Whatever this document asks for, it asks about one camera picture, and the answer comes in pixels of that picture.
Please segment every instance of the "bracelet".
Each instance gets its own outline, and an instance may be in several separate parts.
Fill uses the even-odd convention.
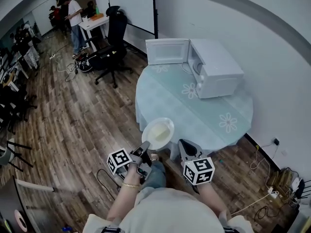
[[[128,186],[128,187],[132,187],[132,188],[140,188],[140,185],[137,184],[126,184],[126,183],[122,183],[122,185]]]

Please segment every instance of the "white plate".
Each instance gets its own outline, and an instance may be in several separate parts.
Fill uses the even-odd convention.
[[[164,147],[171,140],[174,134],[174,124],[172,120],[161,117],[150,122],[144,129],[141,141],[150,142],[148,149],[158,150]]]

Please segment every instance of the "round table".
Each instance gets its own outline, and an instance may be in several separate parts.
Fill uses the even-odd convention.
[[[181,64],[148,65],[136,87],[136,119],[141,131],[159,117],[170,118],[175,126],[170,149],[173,160],[179,155],[179,139],[192,141],[204,153],[234,145],[251,128],[253,101],[241,83],[234,94],[199,99],[193,75]]]

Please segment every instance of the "flower pattern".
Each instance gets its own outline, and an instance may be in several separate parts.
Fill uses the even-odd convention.
[[[160,72],[167,72],[168,71],[168,67],[170,65],[153,65],[151,68],[153,70],[156,70],[156,72],[160,73]]]
[[[195,90],[195,84],[191,83],[190,85],[184,84],[184,90],[181,91],[182,94],[188,94],[189,99],[193,99],[194,97],[198,97],[198,94]]]
[[[225,131],[227,133],[230,133],[231,130],[237,130],[237,126],[235,125],[238,120],[236,118],[231,118],[231,114],[228,112],[226,115],[219,115],[220,120],[222,122],[219,123],[219,127],[223,128],[225,127]]]

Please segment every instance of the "orange object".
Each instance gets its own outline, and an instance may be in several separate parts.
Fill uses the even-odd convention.
[[[92,21],[95,21],[95,20],[97,20],[97,19],[99,19],[99,18],[102,18],[103,16],[104,16],[103,13],[100,13],[100,14],[97,14],[97,15],[92,16],[92,17],[91,17],[91,20],[92,20]]]

